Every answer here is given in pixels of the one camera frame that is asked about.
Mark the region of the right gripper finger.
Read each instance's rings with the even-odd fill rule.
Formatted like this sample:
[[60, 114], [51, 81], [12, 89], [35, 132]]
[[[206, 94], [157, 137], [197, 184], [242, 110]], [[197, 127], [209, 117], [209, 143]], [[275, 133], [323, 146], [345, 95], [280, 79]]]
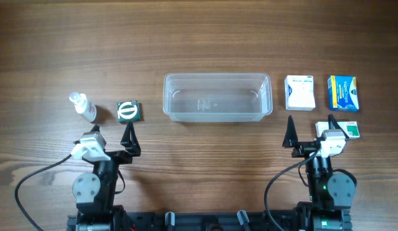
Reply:
[[337, 120], [332, 114], [328, 115], [328, 126], [330, 130], [341, 130], [345, 137], [345, 140], [349, 140], [348, 134], [341, 128], [341, 126], [338, 124]]
[[297, 148], [299, 146], [299, 139], [297, 136], [294, 120], [292, 116], [288, 116], [287, 129], [282, 143], [283, 148]]

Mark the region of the white green medicine box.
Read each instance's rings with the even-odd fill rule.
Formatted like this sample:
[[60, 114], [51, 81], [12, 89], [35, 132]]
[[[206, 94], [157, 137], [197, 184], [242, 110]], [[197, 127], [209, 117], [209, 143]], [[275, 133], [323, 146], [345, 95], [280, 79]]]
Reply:
[[[340, 121], [339, 127], [349, 136], [349, 139], [360, 138], [358, 124], [356, 121]], [[327, 121], [319, 121], [315, 124], [316, 134], [320, 137], [325, 130], [329, 130], [329, 123]]]

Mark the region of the white spray bottle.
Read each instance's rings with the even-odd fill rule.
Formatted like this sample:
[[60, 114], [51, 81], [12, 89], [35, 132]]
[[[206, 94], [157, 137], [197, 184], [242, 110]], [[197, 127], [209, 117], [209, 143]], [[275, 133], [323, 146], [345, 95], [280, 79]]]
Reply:
[[69, 100], [74, 104], [75, 110], [88, 122], [93, 123], [96, 119], [96, 106], [88, 99], [85, 94], [72, 92]]

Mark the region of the blue VapoDrops box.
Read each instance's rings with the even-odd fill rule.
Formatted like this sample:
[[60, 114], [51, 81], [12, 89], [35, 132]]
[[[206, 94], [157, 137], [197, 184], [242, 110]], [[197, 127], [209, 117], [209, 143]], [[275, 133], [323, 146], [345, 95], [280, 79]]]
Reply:
[[355, 76], [331, 75], [327, 83], [330, 110], [342, 112], [357, 112], [359, 110]]

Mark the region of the green square box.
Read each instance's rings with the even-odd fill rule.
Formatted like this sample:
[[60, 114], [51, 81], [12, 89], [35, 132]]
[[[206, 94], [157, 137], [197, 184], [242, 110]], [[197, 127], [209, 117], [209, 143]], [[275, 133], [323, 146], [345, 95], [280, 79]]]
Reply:
[[137, 100], [117, 103], [117, 118], [119, 123], [126, 124], [129, 121], [141, 120], [141, 109]]

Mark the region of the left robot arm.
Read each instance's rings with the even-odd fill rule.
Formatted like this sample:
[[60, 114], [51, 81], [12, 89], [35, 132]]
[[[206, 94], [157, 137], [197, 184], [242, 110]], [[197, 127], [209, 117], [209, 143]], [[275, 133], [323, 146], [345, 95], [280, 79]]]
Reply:
[[91, 173], [78, 176], [72, 187], [78, 213], [69, 218], [68, 230], [136, 230], [135, 223], [122, 205], [114, 205], [114, 196], [122, 193], [116, 190], [118, 179], [123, 179], [119, 166], [131, 164], [134, 157], [141, 155], [133, 122], [128, 122], [120, 144], [125, 148], [107, 151], [106, 141], [100, 127], [94, 126], [75, 141], [71, 155], [93, 165]]

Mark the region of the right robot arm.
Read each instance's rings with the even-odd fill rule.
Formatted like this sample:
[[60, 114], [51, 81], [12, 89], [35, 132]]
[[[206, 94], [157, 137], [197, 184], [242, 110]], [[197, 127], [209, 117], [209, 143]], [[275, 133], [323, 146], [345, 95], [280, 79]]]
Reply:
[[293, 118], [289, 116], [282, 146], [292, 148], [293, 158], [303, 158], [310, 201], [294, 208], [290, 230], [350, 230], [349, 210], [357, 180], [344, 169], [334, 169], [331, 157], [343, 152], [349, 136], [328, 116], [328, 128], [313, 141], [299, 141]]

